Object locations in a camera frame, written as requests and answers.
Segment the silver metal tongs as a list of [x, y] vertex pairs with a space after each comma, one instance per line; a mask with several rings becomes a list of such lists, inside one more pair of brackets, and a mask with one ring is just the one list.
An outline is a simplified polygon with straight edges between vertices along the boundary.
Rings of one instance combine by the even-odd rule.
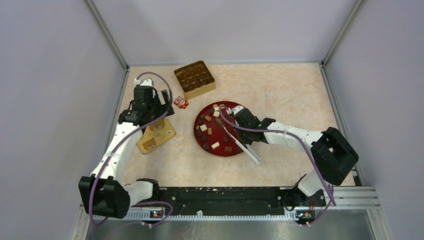
[[225, 127], [225, 125], [222, 123], [222, 121], [218, 118], [215, 119], [218, 125], [220, 125], [224, 131], [227, 133], [227, 135], [233, 139], [235, 144], [243, 151], [245, 152], [257, 165], [260, 165], [262, 160], [261, 158], [256, 154], [256, 152], [253, 150], [253, 148], [249, 145], [243, 145], [235, 136], [233, 136], [230, 131]]

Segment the gold bear tin lid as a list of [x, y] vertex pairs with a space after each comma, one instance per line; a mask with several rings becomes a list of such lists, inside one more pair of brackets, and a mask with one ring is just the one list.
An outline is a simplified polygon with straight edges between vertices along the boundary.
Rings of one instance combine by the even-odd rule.
[[136, 143], [142, 154], [147, 155], [176, 135], [175, 129], [166, 118], [149, 125]]

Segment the red round tray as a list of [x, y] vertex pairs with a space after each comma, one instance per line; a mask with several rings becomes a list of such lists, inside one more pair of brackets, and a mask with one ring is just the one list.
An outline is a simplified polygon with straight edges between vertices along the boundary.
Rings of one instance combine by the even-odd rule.
[[[236, 145], [236, 143], [234, 142], [234, 140], [232, 138], [230, 138], [227, 133], [224, 131], [224, 129], [218, 125], [218, 123], [216, 122], [216, 118], [220, 119], [221, 122], [224, 124], [224, 126], [229, 130], [229, 132], [235, 136], [236, 138], [238, 138], [238, 135], [235, 131], [235, 129], [233, 129], [232, 126], [228, 125], [224, 120], [222, 120], [221, 115], [219, 117], [214, 117], [213, 114], [209, 113], [209, 109], [210, 108], [214, 108], [214, 107], [219, 107], [220, 105], [224, 105], [227, 108], [234, 108], [238, 105], [238, 103], [233, 102], [233, 101], [216, 101], [213, 103], [210, 103], [208, 105], [206, 105], [205, 107], [203, 107], [202, 110], [200, 110], [200, 112], [197, 114], [195, 120], [194, 120], [194, 125], [193, 125], [193, 131], [194, 131], [194, 138], [197, 142], [197, 144], [206, 152], [214, 155], [214, 156], [218, 156], [218, 157], [232, 157], [232, 156], [236, 156], [241, 154], [243, 151]], [[205, 115], [205, 116], [209, 116], [211, 117], [211, 122], [207, 121], [205, 118], [202, 119], [203, 120], [203, 124], [207, 126], [207, 128], [211, 128], [212, 129], [212, 135], [208, 134], [208, 130], [206, 131], [201, 131], [200, 128], [196, 130], [196, 126], [200, 126], [198, 125], [198, 120], [201, 119], [200, 115]], [[206, 136], [207, 137], [207, 141], [202, 141], [202, 136]], [[229, 139], [228, 143], [225, 143], [223, 138], [227, 137]], [[214, 144], [215, 142], [219, 142], [220, 146], [217, 147], [216, 149], [213, 149], [211, 147], [212, 144]], [[203, 145], [207, 143], [210, 145], [210, 148], [208, 150], [205, 150], [203, 148]]]

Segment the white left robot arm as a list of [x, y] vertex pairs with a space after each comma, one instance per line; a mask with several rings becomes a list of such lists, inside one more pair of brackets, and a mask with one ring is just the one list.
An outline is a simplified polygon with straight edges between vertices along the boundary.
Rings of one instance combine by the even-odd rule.
[[78, 189], [85, 212], [90, 216], [122, 219], [130, 207], [143, 201], [154, 207], [160, 202], [158, 183], [140, 179], [124, 185], [122, 178], [133, 149], [146, 128], [173, 115], [172, 91], [162, 90], [161, 103], [157, 90], [148, 84], [137, 85], [133, 100], [118, 117], [115, 133], [98, 166], [83, 176]]

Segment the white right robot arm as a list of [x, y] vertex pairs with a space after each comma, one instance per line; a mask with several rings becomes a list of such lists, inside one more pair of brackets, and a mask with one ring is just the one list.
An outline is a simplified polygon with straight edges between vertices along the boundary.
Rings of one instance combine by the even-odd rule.
[[301, 178], [293, 192], [293, 200], [299, 206], [307, 206], [319, 190], [329, 192], [331, 186], [341, 185], [359, 160], [348, 140], [334, 127], [314, 131], [272, 118], [259, 120], [241, 105], [228, 109], [227, 113], [233, 117], [232, 126], [244, 145], [262, 142], [306, 153], [313, 170]]

